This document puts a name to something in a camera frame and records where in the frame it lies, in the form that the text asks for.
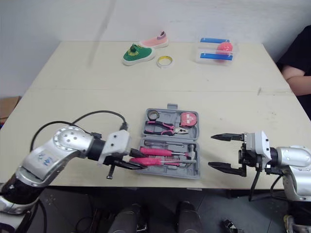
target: cardboard box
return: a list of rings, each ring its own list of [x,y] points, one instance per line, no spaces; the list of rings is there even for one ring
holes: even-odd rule
[[[3,124],[7,120],[19,100],[20,96],[0,99],[0,124]]]

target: pink screwdriver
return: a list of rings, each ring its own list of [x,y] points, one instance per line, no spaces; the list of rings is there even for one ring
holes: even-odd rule
[[[145,147],[141,147],[140,152],[146,155],[156,155],[156,156],[174,156],[174,155],[184,155],[187,157],[189,156],[188,153],[177,153],[171,150],[151,149],[151,148],[145,148]]]
[[[162,161],[160,158],[132,158],[130,162],[142,164],[144,166],[160,166],[163,164],[170,164],[174,166],[179,166],[179,163],[195,164],[195,160],[167,160]]]

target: shoe sole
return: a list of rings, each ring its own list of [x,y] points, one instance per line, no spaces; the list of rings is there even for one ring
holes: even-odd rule
[[[123,64],[125,64],[126,66],[132,66],[132,65],[135,65],[136,63],[139,63],[139,62],[150,61],[155,56],[156,56],[156,51],[154,48],[151,48],[151,53],[147,57],[140,58],[140,59],[135,60],[135,61],[126,61],[124,58],[122,58],[122,61],[123,61]]]
[[[154,45],[154,46],[145,46],[141,42],[138,43],[140,46],[145,47],[145,48],[154,48],[154,49],[159,49],[159,48],[164,48],[169,45],[169,40],[167,40],[165,43],[159,44],[159,45]]]

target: pink-handled pliers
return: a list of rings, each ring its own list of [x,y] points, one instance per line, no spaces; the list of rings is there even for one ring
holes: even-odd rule
[[[163,123],[161,121],[146,121],[147,125],[156,125],[156,126],[160,126],[164,129],[167,129],[165,131],[161,131],[161,132],[154,132],[154,131],[150,131],[150,130],[145,130],[144,133],[145,134],[155,134],[155,135],[168,135],[168,136],[173,136],[175,133],[178,134],[186,134],[189,133],[188,130],[181,128],[181,127],[175,127],[173,124],[168,124],[168,123]]]

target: pink shoe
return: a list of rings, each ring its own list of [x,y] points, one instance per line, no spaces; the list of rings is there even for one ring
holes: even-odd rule
[[[149,39],[149,40],[140,41],[139,45],[141,45],[143,47],[147,47],[147,48],[153,47],[155,49],[158,49],[158,48],[168,46],[169,40],[168,40],[165,32],[161,31],[159,36],[156,36],[156,37]]]

